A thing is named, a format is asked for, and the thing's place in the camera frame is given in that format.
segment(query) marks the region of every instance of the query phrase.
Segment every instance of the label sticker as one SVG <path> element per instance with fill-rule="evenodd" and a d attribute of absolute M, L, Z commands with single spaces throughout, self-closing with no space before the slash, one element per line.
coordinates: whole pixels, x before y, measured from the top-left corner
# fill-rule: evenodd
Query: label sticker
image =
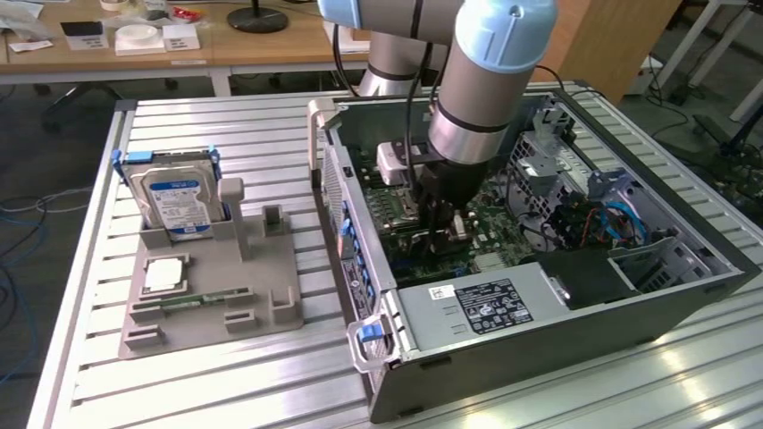
<path fill-rule="evenodd" d="M 24 51 L 36 51 L 42 47 L 50 47 L 52 43 L 49 40 L 42 40 L 41 42 L 29 42 L 29 43 L 8 43 L 13 52 L 24 52 Z"/>
<path fill-rule="evenodd" d="M 188 47 L 182 38 L 168 38 L 166 41 L 169 42 L 170 49 L 182 49 Z"/>
<path fill-rule="evenodd" d="M 201 193 L 198 181 L 152 183 L 150 189 L 166 230 L 182 234 L 208 229 L 206 205 L 196 198 Z"/>
<path fill-rule="evenodd" d="M 170 65 L 202 65 L 206 60 L 172 60 Z"/>
<path fill-rule="evenodd" d="M 108 47 L 106 38 L 101 36 L 80 38 L 80 41 L 86 45 L 86 49 L 102 49 Z"/>
<path fill-rule="evenodd" d="M 459 289 L 455 296 L 480 335 L 533 320 L 509 279 Z"/>
<path fill-rule="evenodd" d="M 432 297 L 432 301 L 452 298 L 455 296 L 453 285 L 445 284 L 444 286 L 429 288 L 429 296 Z"/>

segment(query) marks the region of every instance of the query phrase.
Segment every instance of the wire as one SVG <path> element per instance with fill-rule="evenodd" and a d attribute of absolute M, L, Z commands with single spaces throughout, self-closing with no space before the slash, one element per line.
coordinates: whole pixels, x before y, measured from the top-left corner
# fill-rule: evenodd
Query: wire
<path fill-rule="evenodd" d="M 38 230 L 38 234 L 37 234 L 37 242 L 32 245 L 32 247 L 26 250 L 26 252 L 24 252 L 18 257 L 10 259 L 9 261 L 4 262 L 2 265 L 5 267 L 13 266 L 16 265 L 18 262 L 21 262 L 21 259 L 24 259 L 25 257 L 28 257 L 32 253 L 34 253 L 34 251 L 38 249 L 38 247 L 42 244 L 42 241 L 45 240 L 46 236 L 48 236 L 48 230 L 45 228 L 45 225 L 42 225 L 41 223 L 32 223 L 32 222 L 21 222 L 17 221 L 14 219 L 8 219 L 5 217 L 0 216 L 0 221 L 2 222 L 8 222 L 8 223 L 14 223 L 18 225 L 26 225 L 26 226 L 33 226 L 34 229 L 32 231 L 37 231 Z"/>
<path fill-rule="evenodd" d="M 409 185 L 413 188 L 413 183 L 416 183 L 416 173 L 413 172 L 413 163 L 409 159 L 411 154 L 411 116 L 413 110 L 413 96 L 416 95 L 416 87 L 419 86 L 419 81 L 423 78 L 424 70 L 427 70 L 427 65 L 429 64 L 429 59 L 432 58 L 432 43 L 427 43 L 424 48 L 424 55 L 420 59 L 419 70 L 416 71 L 416 77 L 409 84 L 408 96 L 405 97 L 405 166 L 408 167 L 408 178 Z"/>
<path fill-rule="evenodd" d="M 38 340 L 37 340 L 37 328 L 36 328 L 36 324 L 34 324 L 34 317 L 33 317 L 32 312 L 28 308 L 26 299 L 24 298 L 21 291 L 16 287 L 16 282 L 13 281 L 13 276 L 10 275 L 10 273 L 8 272 L 8 269 L 2 265 L 0 265 L 0 271 L 2 271 L 2 274 L 5 275 L 5 278 L 8 280 L 8 286 L 10 289 L 10 293 L 13 294 L 13 296 L 16 298 L 16 302 L 21 306 L 21 311 L 24 312 L 24 316 L 26 317 L 29 336 L 30 336 L 30 340 L 32 340 L 32 344 L 30 344 L 29 350 L 26 352 L 26 355 L 24 356 L 24 359 L 21 359 L 21 361 L 10 369 L 10 371 L 4 375 L 4 377 L 0 378 L 0 385 L 2 385 L 2 383 L 13 376 L 13 374 L 16 374 L 18 372 L 18 370 L 24 366 L 26 366 L 26 364 L 34 358 L 34 356 L 37 356 L 37 354 L 38 354 Z"/>
<path fill-rule="evenodd" d="M 681 120 L 679 122 L 675 122 L 675 123 L 671 123 L 669 125 L 665 125 L 664 127 L 661 127 L 660 129 L 657 129 L 655 132 L 652 132 L 649 134 L 649 137 L 652 139 L 655 139 L 656 135 L 660 134 L 661 132 L 669 130 L 671 128 L 680 127 L 681 125 L 685 125 L 687 123 L 689 123 L 689 117 L 675 107 L 664 105 L 663 89 L 659 87 L 659 81 L 656 80 L 655 65 L 652 64 L 652 53 L 651 52 L 649 52 L 647 58 L 648 58 L 648 69 L 649 69 L 649 72 L 652 74 L 652 83 L 649 84 L 648 89 L 652 92 L 652 95 L 645 96 L 645 101 L 649 104 L 655 105 L 656 107 L 679 114 L 681 117 Z"/>
<path fill-rule="evenodd" d="M 516 216 L 513 216 L 513 218 L 519 221 L 520 217 L 523 217 L 523 216 L 537 217 L 537 216 L 540 216 L 540 213 L 537 213 L 537 212 L 523 212 L 523 213 L 519 213 Z"/>
<path fill-rule="evenodd" d="M 353 96 L 359 97 L 360 95 L 349 84 L 349 81 L 346 80 L 346 74 L 344 73 L 342 56 L 338 52 L 338 24 L 333 24 L 333 38 L 330 41 L 330 47 L 333 50 L 333 65 L 336 65 L 338 79 L 342 82 L 344 88 L 353 94 Z"/>
<path fill-rule="evenodd" d="M 529 226 L 524 225 L 523 223 L 520 224 L 520 231 L 528 231 L 544 239 L 544 252 L 548 251 L 548 243 L 551 243 L 556 246 L 556 241 L 555 241 L 553 237 L 548 236 L 548 234 L 545 234 L 541 231 L 537 231 L 536 229 L 531 228 Z"/>
<path fill-rule="evenodd" d="M 645 233 L 645 227 L 644 227 L 644 224 L 641 223 L 641 220 L 635 215 L 633 209 L 631 209 L 631 207 L 628 207 L 627 204 L 620 203 L 617 201 L 612 201 L 612 202 L 607 203 L 604 205 L 604 208 L 613 208 L 615 210 L 619 210 L 620 212 L 623 212 L 625 214 L 625 216 L 628 216 L 628 219 L 631 220 L 631 224 L 633 225 L 633 229 L 639 231 L 639 234 L 641 234 L 641 241 L 644 242 L 644 244 L 648 244 L 648 234 Z"/>
<path fill-rule="evenodd" d="M 37 197 L 29 196 L 29 197 L 14 197 L 14 198 L 9 198 L 9 199 L 5 199 L 5 200 L 2 200 L 2 201 L 0 202 L 0 206 L 2 206 L 4 204 L 6 204 L 8 201 L 18 201 L 20 199 L 36 199 L 38 202 L 41 201 L 41 209 L 42 209 L 41 215 L 38 216 L 38 220 L 37 220 L 37 223 L 34 224 L 34 228 L 32 228 L 32 229 L 29 230 L 29 232 L 26 233 L 26 235 L 21 238 L 21 240 L 18 240 L 18 241 L 16 242 L 16 244 L 13 244 L 9 248 L 6 248 L 6 249 L 2 251 L 2 253 L 0 253 L 0 258 L 5 257 L 5 255 L 8 255 L 21 244 L 24 244 L 24 242 L 32 237 L 32 235 L 34 235 L 34 232 L 37 232 L 37 230 L 41 228 L 41 226 L 42 226 L 42 224 L 44 224 L 44 222 L 45 222 L 45 216 L 48 215 L 48 210 L 46 210 L 48 206 L 46 206 L 46 203 L 45 203 L 45 201 L 44 201 L 41 198 L 37 198 Z"/>
<path fill-rule="evenodd" d="M 0 332 L 2 332 L 2 330 L 8 327 L 8 325 L 10 325 L 10 322 L 13 321 L 13 317 L 16 316 L 17 298 L 16 298 L 16 294 L 13 293 L 13 291 L 2 283 L 0 283 L 0 290 L 2 291 L 5 296 L 8 297 L 2 300 L 2 304 L 6 303 L 8 299 L 12 299 L 10 310 L 8 311 L 8 318 L 4 320 L 2 323 L 0 323 Z"/>
<path fill-rule="evenodd" d="M 551 68 L 545 67 L 544 65 L 536 65 L 535 66 L 536 69 L 540 70 L 545 70 L 547 72 L 549 72 L 551 74 L 553 74 L 553 78 L 556 79 L 556 83 L 559 84 L 559 87 L 561 88 L 561 90 L 564 92 L 567 92 L 565 88 L 564 88 L 564 82 L 561 81 L 561 78 L 559 77 L 559 73 L 556 73 L 553 70 L 551 70 Z"/>
<path fill-rule="evenodd" d="M 575 97 L 577 94 L 584 94 L 589 92 L 591 94 L 596 94 L 597 96 L 603 97 L 604 99 L 607 98 L 607 96 L 604 96 L 604 94 L 597 91 L 596 89 L 581 89 L 580 91 L 575 91 L 573 93 L 569 94 L 571 97 Z"/>
<path fill-rule="evenodd" d="M 429 107 L 433 107 L 433 95 L 437 92 L 437 87 L 440 83 L 443 83 L 443 76 L 444 76 L 444 66 L 448 64 L 448 58 L 451 57 L 451 47 L 448 47 L 448 52 L 444 54 L 444 63 L 440 71 L 437 72 L 437 77 L 433 80 L 432 90 L 429 91 Z"/>
<path fill-rule="evenodd" d="M 12 374 L 0 374 L 0 378 L 8 377 L 8 380 L 26 380 L 29 378 L 38 378 L 41 373 L 20 373 L 14 372 Z"/>
<path fill-rule="evenodd" d="M 0 202 L 0 212 L 6 212 L 6 213 L 21 213 L 21 212 L 28 212 L 29 210 L 37 210 L 38 212 L 42 211 L 40 204 L 41 203 L 49 203 L 52 200 L 60 198 L 60 197 L 65 197 L 68 195 L 72 194 L 78 194 L 81 192 L 92 192 L 93 191 L 93 187 L 85 187 L 85 188 L 73 188 L 73 189 L 68 189 L 62 192 L 58 192 L 57 194 L 49 194 L 42 198 L 34 198 L 37 200 L 37 202 L 30 205 L 30 206 L 25 206 L 25 207 L 17 207 L 17 208 L 6 208 L 5 204 L 6 201 Z M 18 197 L 18 199 L 29 199 L 30 197 Z M 74 206 L 74 207 L 68 207 L 68 208 L 62 208 L 58 210 L 49 210 L 45 209 L 45 211 L 49 214 L 54 214 L 54 213 L 69 213 L 69 212 L 74 212 L 77 210 L 82 210 L 84 208 L 86 208 L 89 205 L 88 204 L 82 204 L 80 206 Z"/>
<path fill-rule="evenodd" d="M 595 212 L 596 208 L 592 208 L 591 211 L 588 212 L 588 217 L 585 218 L 585 227 L 583 228 L 583 239 L 580 240 L 580 247 L 583 247 L 583 245 L 585 244 L 585 238 L 588 237 L 588 227 L 591 225 L 591 217 L 593 216 Z"/>
<path fill-rule="evenodd" d="M 4 96 L 0 96 L 0 103 L 2 103 L 8 98 L 10 98 L 14 92 L 16 92 L 16 85 L 10 87 L 8 93 Z"/>

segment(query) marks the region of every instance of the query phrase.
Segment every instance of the slotted metal table top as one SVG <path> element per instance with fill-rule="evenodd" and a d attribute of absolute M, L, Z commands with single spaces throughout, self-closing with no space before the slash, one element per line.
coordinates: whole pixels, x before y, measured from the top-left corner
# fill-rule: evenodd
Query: slotted metal table top
<path fill-rule="evenodd" d="M 308 183 L 306 103 L 340 94 L 145 101 L 114 113 L 29 427 L 371 426 Z M 591 94 L 576 99 L 763 265 L 760 229 L 605 100 Z M 617 163 L 581 129 L 576 144 L 599 167 Z M 110 151 L 208 145 L 218 149 L 222 174 L 242 178 L 244 213 L 273 203 L 290 213 L 306 324 L 293 332 L 120 361 L 140 216 L 112 173 Z M 375 427 L 759 427 L 761 332 L 757 277 L 657 341 Z"/>

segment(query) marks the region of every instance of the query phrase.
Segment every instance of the power supply label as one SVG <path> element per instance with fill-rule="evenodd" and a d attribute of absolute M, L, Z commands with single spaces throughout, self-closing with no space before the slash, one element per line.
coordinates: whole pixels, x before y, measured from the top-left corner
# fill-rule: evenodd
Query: power supply label
<path fill-rule="evenodd" d="M 480 335 L 533 320 L 509 279 L 456 289 L 455 297 Z"/>

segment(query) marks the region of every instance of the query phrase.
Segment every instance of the gray carpet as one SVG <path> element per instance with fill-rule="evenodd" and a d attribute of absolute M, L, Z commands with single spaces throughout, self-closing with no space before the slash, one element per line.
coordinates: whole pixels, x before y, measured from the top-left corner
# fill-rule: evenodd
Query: gray carpet
<path fill-rule="evenodd" d="M 656 55 L 663 59 L 672 53 L 685 27 L 665 33 L 656 45 Z M 693 58 L 709 44 L 701 39 L 680 65 L 685 71 Z M 727 52 L 708 76 L 704 99 L 692 97 L 683 108 L 688 114 L 703 113 L 713 117 L 729 131 L 737 124 L 727 120 L 735 105 L 763 77 L 763 66 L 733 51 Z M 285 74 L 281 87 L 268 85 L 266 76 L 236 79 L 238 94 L 264 92 L 300 92 L 330 88 L 326 74 Z M 668 83 L 669 88 L 680 82 L 679 74 Z M 180 88 L 169 91 L 162 80 L 140 80 L 114 83 L 114 88 L 126 98 L 156 99 L 169 97 L 210 97 L 212 88 L 206 79 L 180 79 Z M 96 176 L 108 131 L 113 102 L 100 93 L 88 94 L 58 115 L 61 133 L 45 134 L 38 126 L 38 114 L 54 97 L 72 86 L 52 85 L 52 94 L 40 97 L 30 86 L 17 86 L 10 98 L 0 103 L 0 199 L 17 196 L 42 196 L 64 189 L 88 186 Z M 0 94 L 9 87 L 0 88 Z M 679 120 L 679 116 L 649 105 L 640 97 L 627 97 L 620 108 L 647 131 Z M 660 134 L 660 138 L 683 144 L 691 150 L 701 150 L 705 138 L 691 134 L 691 124 Z M 763 124 L 749 143 L 759 145 L 763 139 Z M 61 200 L 61 206 L 76 205 L 85 196 Z M 33 220 L 34 213 L 18 219 Z M 24 427 L 37 385 L 34 373 L 40 371 L 54 318 L 58 311 L 62 288 L 81 229 L 84 211 L 50 214 L 45 221 L 48 238 L 38 251 L 12 268 L 17 286 L 24 291 L 38 332 L 40 354 L 22 369 L 22 377 L 0 385 L 0 428 Z M 25 233 L 22 226 L 0 223 L 0 251 Z M 6 308 L 0 308 L 0 321 L 5 320 Z M 28 353 L 29 330 L 22 314 L 16 315 L 8 329 L 0 332 L 0 374 L 10 370 Z"/>

